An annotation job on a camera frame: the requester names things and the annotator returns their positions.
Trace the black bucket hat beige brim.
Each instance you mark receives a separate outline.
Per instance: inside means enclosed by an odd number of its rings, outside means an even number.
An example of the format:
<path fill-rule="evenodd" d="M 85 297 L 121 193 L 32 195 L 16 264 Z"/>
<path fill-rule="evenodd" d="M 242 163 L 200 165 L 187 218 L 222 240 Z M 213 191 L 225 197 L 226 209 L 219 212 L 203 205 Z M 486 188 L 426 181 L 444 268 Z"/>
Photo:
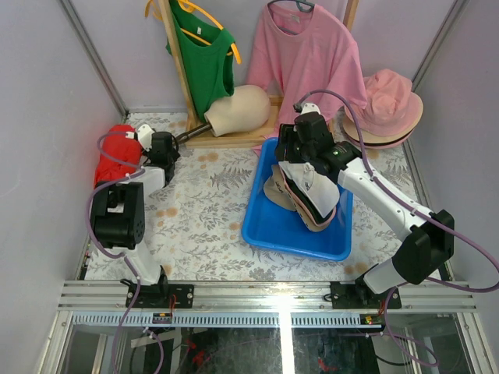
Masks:
<path fill-rule="evenodd" d="M 350 136 L 348 132 L 346 132 L 345 129 L 343 129 L 343 132 L 345 133 L 346 139 L 356 145 L 357 147 L 360 147 L 360 142 L 358 140 L 358 134 L 356 132 L 353 133 L 354 136 Z M 392 140 L 386 140 L 386 139 L 379 139 L 377 141 L 372 141 L 372 142 L 367 142 L 364 141 L 364 146 L 367 149 L 388 149 L 388 148 L 393 148 L 396 146 L 401 145 L 404 143 L 410 136 L 412 135 L 412 130 L 410 132 L 407 132 L 404 136 L 399 137 L 397 139 L 392 139 Z"/>

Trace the white baseball cap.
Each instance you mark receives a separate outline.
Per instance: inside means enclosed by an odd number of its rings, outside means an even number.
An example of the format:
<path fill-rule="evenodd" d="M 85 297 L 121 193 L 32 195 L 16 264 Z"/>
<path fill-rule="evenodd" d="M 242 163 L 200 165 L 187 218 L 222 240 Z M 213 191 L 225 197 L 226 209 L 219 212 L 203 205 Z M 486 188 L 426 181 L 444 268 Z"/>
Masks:
<path fill-rule="evenodd" d="M 336 207 L 340 199 L 338 187 L 328 177 L 319 174 L 312 164 L 292 164 L 289 161 L 279 161 L 278 164 L 322 218 Z"/>

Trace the beige mannequin head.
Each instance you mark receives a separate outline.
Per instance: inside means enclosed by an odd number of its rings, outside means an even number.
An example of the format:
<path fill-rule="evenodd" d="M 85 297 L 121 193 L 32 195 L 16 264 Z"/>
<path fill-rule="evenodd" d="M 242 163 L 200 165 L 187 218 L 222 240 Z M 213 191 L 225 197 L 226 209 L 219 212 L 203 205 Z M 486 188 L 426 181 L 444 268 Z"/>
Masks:
<path fill-rule="evenodd" d="M 212 125 L 212 134 L 220 137 L 256 130 L 266 123 L 270 113 L 267 93 L 258 86 L 243 85 L 236 87 L 232 96 L 214 101 L 204 118 Z"/>

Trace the black cap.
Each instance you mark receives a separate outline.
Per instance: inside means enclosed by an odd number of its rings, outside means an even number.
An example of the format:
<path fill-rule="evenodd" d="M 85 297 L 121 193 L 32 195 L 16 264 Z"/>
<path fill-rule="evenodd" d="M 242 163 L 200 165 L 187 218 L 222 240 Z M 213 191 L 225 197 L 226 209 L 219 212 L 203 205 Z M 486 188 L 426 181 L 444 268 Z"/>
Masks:
<path fill-rule="evenodd" d="M 285 192 L 307 228 L 315 232 L 324 230 L 335 218 L 337 213 L 336 207 L 334 206 L 326 217 L 322 217 L 317 208 L 301 192 L 296 194 L 297 188 L 293 189 L 290 182 L 290 179 L 285 176 L 283 177 L 282 183 Z"/>

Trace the blue plastic bin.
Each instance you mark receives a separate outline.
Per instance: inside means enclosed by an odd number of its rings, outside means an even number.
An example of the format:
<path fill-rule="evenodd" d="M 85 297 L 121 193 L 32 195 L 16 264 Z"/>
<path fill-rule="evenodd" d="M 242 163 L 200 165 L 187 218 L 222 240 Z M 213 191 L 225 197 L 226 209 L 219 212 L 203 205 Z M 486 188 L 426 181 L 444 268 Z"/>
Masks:
<path fill-rule="evenodd" d="M 250 245 L 315 259 L 343 261 L 352 250 L 353 194 L 339 189 L 340 199 L 330 225 L 314 233 L 306 228 L 296 212 L 271 202 L 264 194 L 264 183 L 278 161 L 274 155 L 276 138 L 265 140 L 249 197 L 242 237 Z"/>

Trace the pink bucket hat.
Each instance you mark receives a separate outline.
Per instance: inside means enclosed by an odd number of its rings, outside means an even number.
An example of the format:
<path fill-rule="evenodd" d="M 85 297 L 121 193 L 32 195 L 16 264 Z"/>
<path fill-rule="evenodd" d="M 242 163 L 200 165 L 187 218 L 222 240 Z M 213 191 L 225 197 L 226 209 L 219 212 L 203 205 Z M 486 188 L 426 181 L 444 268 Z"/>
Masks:
<path fill-rule="evenodd" d="M 408 132 L 400 137 L 376 137 L 372 134 L 363 133 L 363 143 L 368 149 L 389 149 L 404 143 L 412 132 Z"/>

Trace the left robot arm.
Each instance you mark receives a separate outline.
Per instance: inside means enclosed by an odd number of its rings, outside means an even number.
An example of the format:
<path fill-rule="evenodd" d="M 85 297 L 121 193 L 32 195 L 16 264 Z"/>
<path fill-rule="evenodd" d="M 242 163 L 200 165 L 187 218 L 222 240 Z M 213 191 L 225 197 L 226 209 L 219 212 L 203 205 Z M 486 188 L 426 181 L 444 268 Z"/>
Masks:
<path fill-rule="evenodd" d="M 134 164 L 113 157 L 102 147 L 105 139 L 118 136 L 138 142 L 148 162 Z M 128 284 L 144 289 L 143 297 L 153 307 L 166 305 L 171 289 L 163 267 L 153 258 L 145 235 L 145 199 L 163 189 L 173 178 L 179 159 L 179 144 L 169 132 L 144 125 L 128 132 L 109 132 L 97 141 L 101 156 L 126 167 L 130 173 L 100 182 L 87 200 L 87 231 L 98 251 L 110 259 L 123 259 L 134 280 Z"/>

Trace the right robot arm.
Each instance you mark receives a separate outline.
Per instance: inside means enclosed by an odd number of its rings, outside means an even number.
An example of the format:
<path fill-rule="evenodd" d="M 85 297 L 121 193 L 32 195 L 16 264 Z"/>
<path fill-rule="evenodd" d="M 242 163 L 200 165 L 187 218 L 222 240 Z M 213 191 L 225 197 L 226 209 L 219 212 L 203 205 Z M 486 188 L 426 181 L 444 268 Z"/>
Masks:
<path fill-rule="evenodd" d="M 351 143 L 337 143 L 324 117 L 309 112 L 279 129 L 274 152 L 289 199 L 316 226 L 332 217 L 339 190 L 359 197 L 397 235 L 401 246 L 389 259 L 364 273 L 356 287 L 357 302 L 373 307 L 384 292 L 402 283 L 420 284 L 454 254 L 447 211 L 434 213 L 414 203 L 376 173 Z"/>

